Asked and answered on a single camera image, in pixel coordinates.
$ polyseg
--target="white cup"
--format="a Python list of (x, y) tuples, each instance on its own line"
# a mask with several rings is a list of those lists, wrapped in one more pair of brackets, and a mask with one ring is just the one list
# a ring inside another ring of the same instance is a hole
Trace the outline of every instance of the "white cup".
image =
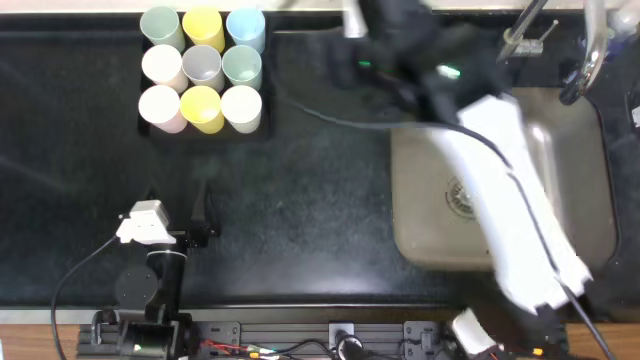
[(260, 54), (264, 51), (265, 18), (254, 8), (233, 10), (227, 17), (227, 31), (236, 45), (247, 45)]
[(262, 86), (262, 59), (246, 45), (236, 45), (222, 57), (222, 70), (233, 85), (247, 85), (256, 90)]
[(195, 85), (208, 86), (219, 93), (224, 89), (222, 58), (209, 45), (189, 48), (182, 56), (182, 70)]
[(170, 134), (179, 133), (187, 126), (180, 112), (180, 96), (165, 85), (155, 85), (143, 92), (138, 111), (143, 119)]
[(142, 57), (142, 72), (157, 85), (167, 85), (178, 93), (189, 85), (182, 72), (182, 56), (170, 45), (156, 45), (147, 50)]
[(220, 109), (229, 124), (240, 133), (252, 133), (260, 126), (262, 98), (249, 86), (234, 86), (227, 90), (222, 95)]
[(184, 34), (180, 18), (175, 10), (167, 6), (156, 6), (147, 10), (140, 18), (140, 31), (154, 45), (170, 45), (179, 52), (184, 50)]

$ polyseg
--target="sink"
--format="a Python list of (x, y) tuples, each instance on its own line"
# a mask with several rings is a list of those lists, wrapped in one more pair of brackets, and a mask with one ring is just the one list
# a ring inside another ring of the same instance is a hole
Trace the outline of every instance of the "sink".
[[(529, 150), (554, 213), (590, 268), (613, 255), (617, 231), (600, 119), (560, 89), (517, 88)], [(426, 130), (391, 135), (393, 228), (400, 252), (431, 269), (489, 270), (491, 254), (471, 199)]]

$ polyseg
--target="wooden floor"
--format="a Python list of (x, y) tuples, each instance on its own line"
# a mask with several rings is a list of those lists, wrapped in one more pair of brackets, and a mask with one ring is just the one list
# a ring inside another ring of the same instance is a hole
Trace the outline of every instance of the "wooden floor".
[[(618, 360), (640, 359), (640, 324), (607, 324), (598, 328)], [(63, 325), (58, 331), (67, 359), (75, 359), (78, 326)], [(567, 331), (572, 353), (604, 359), (586, 327), (568, 325)], [(49, 325), (0, 325), (0, 340), (4, 360), (58, 360)]]

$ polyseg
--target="white wall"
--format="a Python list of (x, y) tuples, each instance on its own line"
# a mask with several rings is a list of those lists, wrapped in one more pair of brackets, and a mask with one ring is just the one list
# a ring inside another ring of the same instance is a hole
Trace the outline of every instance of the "white wall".
[[(226, 11), (242, 6), (258, 5), (278, 9), (285, 0), (0, 0), (0, 13), (33, 12), (142, 12), (155, 5), (170, 5), (186, 10), (194, 5), (211, 4)], [(625, 0), (605, 0), (610, 8)], [(529, 0), (429, 0), (434, 9), (522, 9)], [(580, 9), (583, 0), (549, 0), (547, 9)], [(342, 0), (295, 0), (292, 10), (337, 10)]]

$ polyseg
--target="sink drain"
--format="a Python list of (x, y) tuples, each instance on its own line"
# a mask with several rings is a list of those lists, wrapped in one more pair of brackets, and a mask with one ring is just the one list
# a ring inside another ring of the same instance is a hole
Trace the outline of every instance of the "sink drain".
[(462, 187), (458, 178), (454, 177), (447, 183), (445, 198), (449, 209), (451, 209), (454, 214), (464, 219), (475, 220), (471, 197), (464, 191), (464, 187)]

